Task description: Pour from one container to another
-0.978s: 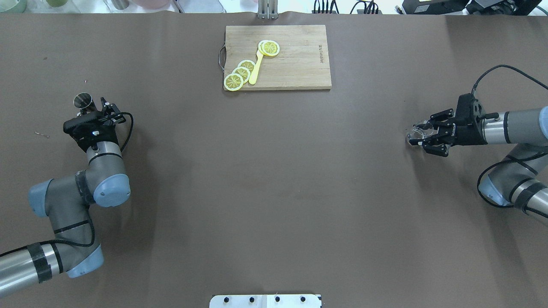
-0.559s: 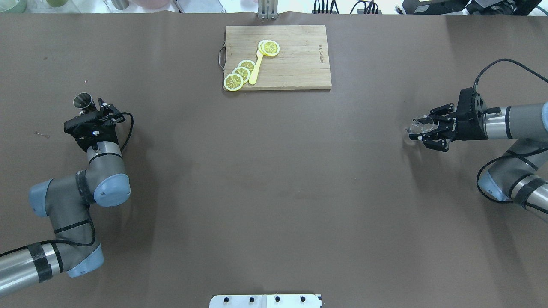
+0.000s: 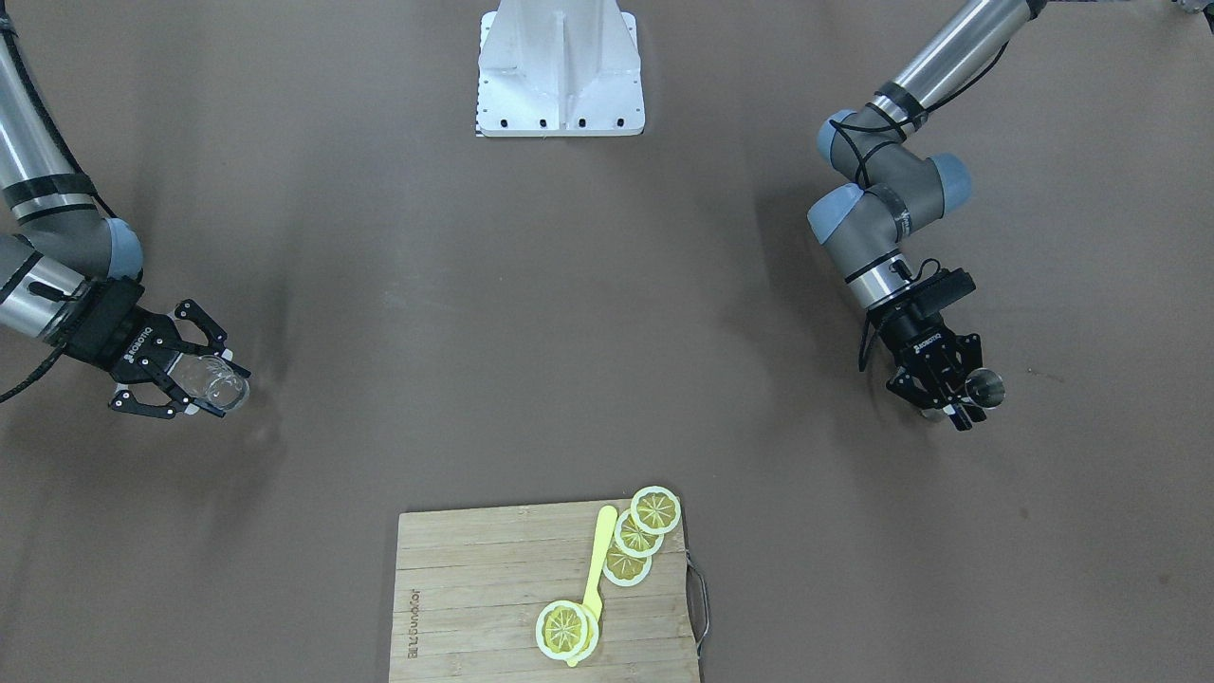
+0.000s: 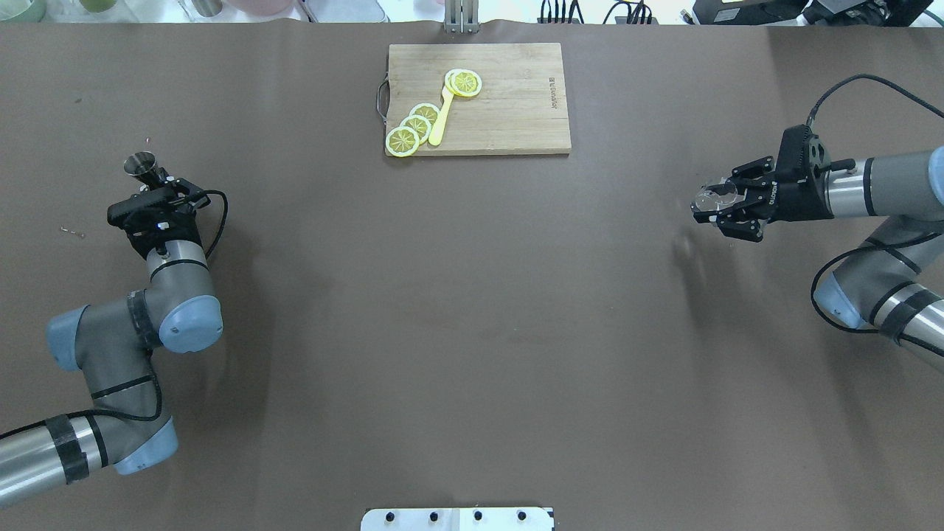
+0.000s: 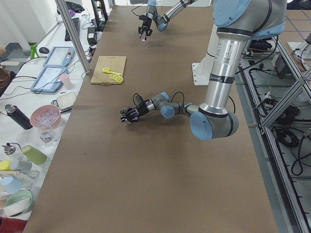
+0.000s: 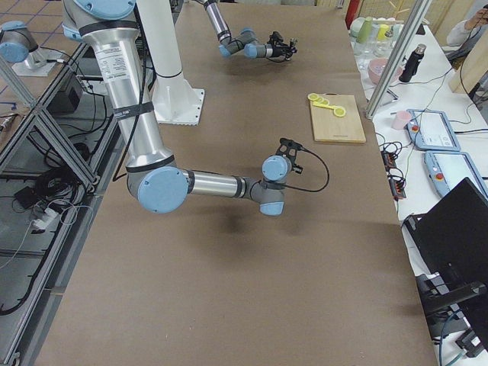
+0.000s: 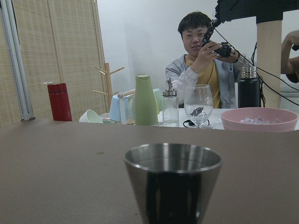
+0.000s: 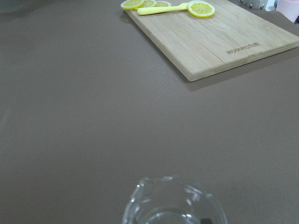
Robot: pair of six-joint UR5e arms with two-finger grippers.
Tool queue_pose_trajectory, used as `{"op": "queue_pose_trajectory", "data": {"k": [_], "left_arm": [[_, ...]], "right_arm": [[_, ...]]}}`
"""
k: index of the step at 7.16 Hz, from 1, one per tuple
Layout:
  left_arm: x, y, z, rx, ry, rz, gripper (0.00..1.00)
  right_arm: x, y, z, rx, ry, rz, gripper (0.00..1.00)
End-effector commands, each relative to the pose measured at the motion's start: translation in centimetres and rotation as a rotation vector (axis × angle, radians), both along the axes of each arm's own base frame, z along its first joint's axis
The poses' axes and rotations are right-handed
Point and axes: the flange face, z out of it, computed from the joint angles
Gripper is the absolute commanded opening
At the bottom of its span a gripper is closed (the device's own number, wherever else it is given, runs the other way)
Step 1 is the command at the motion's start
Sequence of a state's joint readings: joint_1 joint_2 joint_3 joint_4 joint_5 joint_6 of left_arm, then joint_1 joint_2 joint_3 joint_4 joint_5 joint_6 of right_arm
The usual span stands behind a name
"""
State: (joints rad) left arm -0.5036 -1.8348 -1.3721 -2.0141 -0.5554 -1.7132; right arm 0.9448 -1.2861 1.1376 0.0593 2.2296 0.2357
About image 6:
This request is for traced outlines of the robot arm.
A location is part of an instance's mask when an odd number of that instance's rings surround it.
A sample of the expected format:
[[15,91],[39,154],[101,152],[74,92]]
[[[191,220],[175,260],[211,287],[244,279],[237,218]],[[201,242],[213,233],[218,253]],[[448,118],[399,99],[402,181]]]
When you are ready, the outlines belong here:
[[238,37],[233,37],[227,23],[223,19],[217,1],[203,1],[205,11],[213,25],[219,42],[219,50],[223,57],[230,57],[243,51],[250,59],[264,58],[275,62],[281,57],[281,62],[288,61],[297,52],[297,39],[291,38],[289,43],[278,31],[273,31],[267,43],[260,43],[251,28],[244,28]]
[[185,79],[167,1],[66,1],[67,37],[95,53],[126,143],[127,187],[149,211],[176,210],[189,194],[245,198],[269,216],[281,214],[292,157],[279,149],[262,165],[263,178],[180,169],[159,125],[197,124],[204,91]]

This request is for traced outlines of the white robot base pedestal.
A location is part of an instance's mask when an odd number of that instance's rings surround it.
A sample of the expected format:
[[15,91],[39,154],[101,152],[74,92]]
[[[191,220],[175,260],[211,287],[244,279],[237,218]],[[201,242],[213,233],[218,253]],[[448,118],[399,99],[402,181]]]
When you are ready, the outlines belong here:
[[156,74],[152,102],[164,124],[199,123],[204,90],[192,88],[183,74],[171,7],[164,0],[136,3]]

